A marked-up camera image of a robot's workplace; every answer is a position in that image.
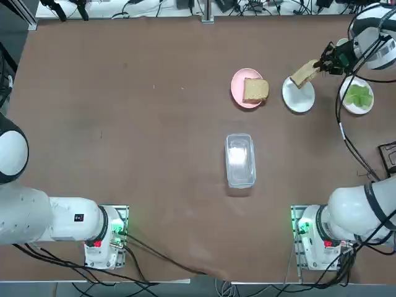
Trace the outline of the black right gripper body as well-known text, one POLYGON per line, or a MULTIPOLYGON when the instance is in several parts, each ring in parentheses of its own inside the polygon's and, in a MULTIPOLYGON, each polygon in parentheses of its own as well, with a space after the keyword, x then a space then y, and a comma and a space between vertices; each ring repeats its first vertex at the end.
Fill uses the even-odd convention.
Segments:
POLYGON ((336 46, 333 51, 334 73, 350 72, 355 66, 355 52, 353 42, 346 42, 336 46))

